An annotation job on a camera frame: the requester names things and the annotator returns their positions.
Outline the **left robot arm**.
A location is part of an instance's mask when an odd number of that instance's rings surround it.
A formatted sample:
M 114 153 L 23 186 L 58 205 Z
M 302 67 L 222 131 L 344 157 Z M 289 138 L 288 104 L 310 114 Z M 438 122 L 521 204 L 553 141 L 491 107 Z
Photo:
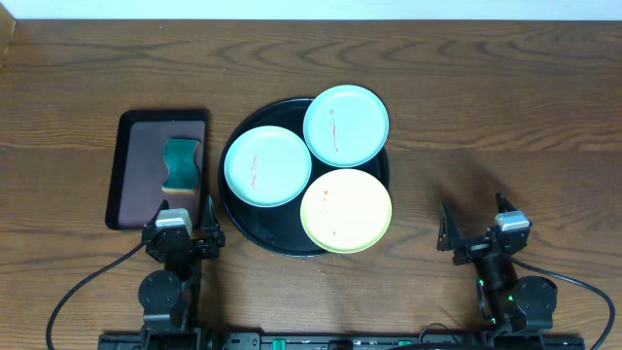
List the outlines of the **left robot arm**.
M 139 287 L 144 309 L 140 349 L 211 349 L 219 344 L 197 316 L 202 262 L 218 258 L 225 245 L 211 198 L 204 204 L 201 224 L 202 235 L 192 238 L 188 211 L 171 209 L 164 200 L 144 225 L 146 253 L 163 269 L 150 273 Z

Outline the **light blue plate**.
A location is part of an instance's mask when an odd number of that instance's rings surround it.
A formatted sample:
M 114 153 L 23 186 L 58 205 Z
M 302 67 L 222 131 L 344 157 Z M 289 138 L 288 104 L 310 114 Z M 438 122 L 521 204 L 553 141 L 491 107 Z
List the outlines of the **light blue plate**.
M 390 130 L 389 114 L 371 90 L 331 87 L 307 108 L 302 132 L 310 152 L 334 167 L 355 167 L 374 158 Z
M 247 204 L 268 208 L 286 204 L 306 187 L 312 159 L 306 144 L 281 126 L 252 128 L 225 154 L 225 181 Z

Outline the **green and orange sponge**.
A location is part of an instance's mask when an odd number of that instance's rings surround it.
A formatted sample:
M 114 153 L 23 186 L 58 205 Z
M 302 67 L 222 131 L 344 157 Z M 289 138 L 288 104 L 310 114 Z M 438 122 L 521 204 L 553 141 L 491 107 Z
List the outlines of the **green and orange sponge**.
M 161 185 L 164 192 L 194 192 L 199 182 L 195 156 L 197 140 L 172 138 L 166 141 L 163 159 L 168 170 Z

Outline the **yellow plate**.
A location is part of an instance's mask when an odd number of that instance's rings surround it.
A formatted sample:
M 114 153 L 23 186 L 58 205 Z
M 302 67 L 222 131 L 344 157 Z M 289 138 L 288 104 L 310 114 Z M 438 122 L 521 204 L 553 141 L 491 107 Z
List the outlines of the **yellow plate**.
M 302 227 L 312 242 L 337 254 L 353 254 L 377 243 L 393 213 L 388 190 L 358 169 L 337 169 L 315 180 L 300 205 Z

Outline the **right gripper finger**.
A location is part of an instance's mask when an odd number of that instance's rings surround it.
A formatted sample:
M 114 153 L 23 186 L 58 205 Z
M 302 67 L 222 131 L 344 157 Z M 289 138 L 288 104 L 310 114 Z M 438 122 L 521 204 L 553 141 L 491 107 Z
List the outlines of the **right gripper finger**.
M 496 203 L 500 214 L 517 211 L 517 208 L 501 192 L 496 193 Z
M 459 247 L 461 235 L 458 226 L 445 203 L 440 205 L 440 225 L 436 244 L 437 251 L 450 251 Z

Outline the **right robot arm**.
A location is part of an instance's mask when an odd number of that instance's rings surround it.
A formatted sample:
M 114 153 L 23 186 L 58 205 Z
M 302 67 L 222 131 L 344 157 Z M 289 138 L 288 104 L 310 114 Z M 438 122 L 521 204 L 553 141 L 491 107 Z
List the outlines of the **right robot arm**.
M 502 334 L 539 333 L 553 328 L 558 289 L 550 279 L 517 275 L 513 255 L 527 247 L 532 222 L 501 193 L 498 214 L 486 232 L 464 237 L 446 204 L 440 206 L 436 249 L 453 253 L 453 264 L 471 264 L 483 297 L 480 309 Z

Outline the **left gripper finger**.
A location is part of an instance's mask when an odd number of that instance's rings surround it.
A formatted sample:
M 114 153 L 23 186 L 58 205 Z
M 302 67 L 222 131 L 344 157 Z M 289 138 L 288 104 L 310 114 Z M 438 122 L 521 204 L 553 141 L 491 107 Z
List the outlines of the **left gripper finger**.
M 163 199 L 157 209 L 157 211 L 155 212 L 154 218 L 156 219 L 159 215 L 159 213 L 163 210 L 168 210 L 169 209 L 169 203 L 166 199 Z
M 206 196 L 201 224 L 202 231 L 207 238 L 213 240 L 218 246 L 225 245 L 225 234 L 217 219 L 214 201 L 210 195 Z

